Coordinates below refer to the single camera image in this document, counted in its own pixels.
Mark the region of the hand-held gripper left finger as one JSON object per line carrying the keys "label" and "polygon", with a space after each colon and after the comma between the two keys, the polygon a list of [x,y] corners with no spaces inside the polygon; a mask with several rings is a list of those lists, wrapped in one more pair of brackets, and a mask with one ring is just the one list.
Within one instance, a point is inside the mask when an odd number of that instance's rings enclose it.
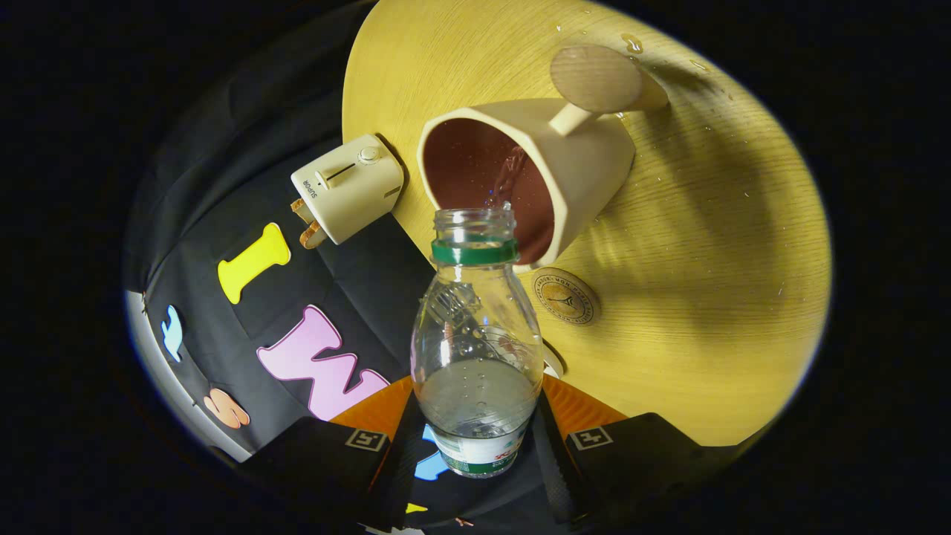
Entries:
{"label": "hand-held gripper left finger", "polygon": [[403,528],[423,427],[405,377],[328,422],[299,418],[238,471],[305,520]]}

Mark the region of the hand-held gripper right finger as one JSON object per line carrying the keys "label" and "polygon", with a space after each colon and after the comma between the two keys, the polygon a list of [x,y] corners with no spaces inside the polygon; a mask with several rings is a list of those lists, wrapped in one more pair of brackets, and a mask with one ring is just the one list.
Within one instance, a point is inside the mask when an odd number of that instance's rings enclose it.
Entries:
{"label": "hand-held gripper right finger", "polygon": [[614,528],[669,507],[733,463],[654,412],[627,417],[546,375],[532,419],[534,450],[557,524]]}

